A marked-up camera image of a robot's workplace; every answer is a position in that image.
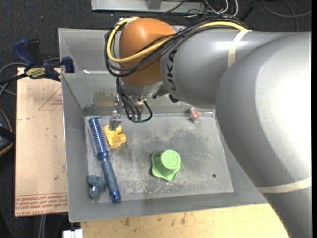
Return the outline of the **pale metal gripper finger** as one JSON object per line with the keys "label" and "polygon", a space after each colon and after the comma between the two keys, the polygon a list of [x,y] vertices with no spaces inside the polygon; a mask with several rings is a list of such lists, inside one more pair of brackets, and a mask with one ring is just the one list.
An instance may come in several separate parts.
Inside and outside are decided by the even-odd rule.
{"label": "pale metal gripper finger", "polygon": [[122,99],[119,94],[116,94],[115,96],[113,115],[115,117],[120,117],[122,115]]}
{"label": "pale metal gripper finger", "polygon": [[116,131],[116,128],[119,127],[122,123],[121,117],[111,117],[109,123],[109,130]]}

